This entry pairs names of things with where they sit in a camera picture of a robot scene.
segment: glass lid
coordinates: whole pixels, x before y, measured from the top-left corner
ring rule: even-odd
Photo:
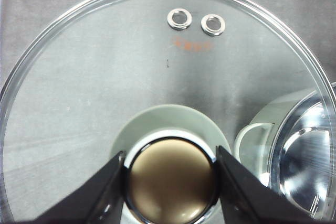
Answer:
[[[323,144],[332,146],[326,74],[287,26],[249,0],[86,0],[32,42],[2,89],[2,221],[34,219],[76,190],[111,158],[127,122],[157,105],[205,114],[233,152],[238,138],[246,145],[244,127],[269,123],[265,141],[240,155],[262,180],[283,120],[313,92],[328,118]],[[334,148],[326,151],[331,208],[319,218],[331,219]],[[300,197],[307,209],[311,197]],[[212,222],[224,223],[221,214]]]

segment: mug handle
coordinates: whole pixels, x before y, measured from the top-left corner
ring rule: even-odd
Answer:
[[[241,141],[243,140],[245,134],[247,132],[249,132],[250,130],[254,129],[254,128],[262,128],[264,130],[264,133],[262,135],[261,139],[261,146],[263,146],[263,148],[265,148],[265,144],[268,138],[268,135],[273,127],[273,123],[253,123],[253,124],[249,124],[247,126],[245,126],[244,128],[242,128],[242,130],[238,133],[237,137],[236,137],[236,141],[234,144],[234,156],[236,157],[236,159],[240,162],[240,155],[239,155],[239,151],[240,151],[240,144]]]

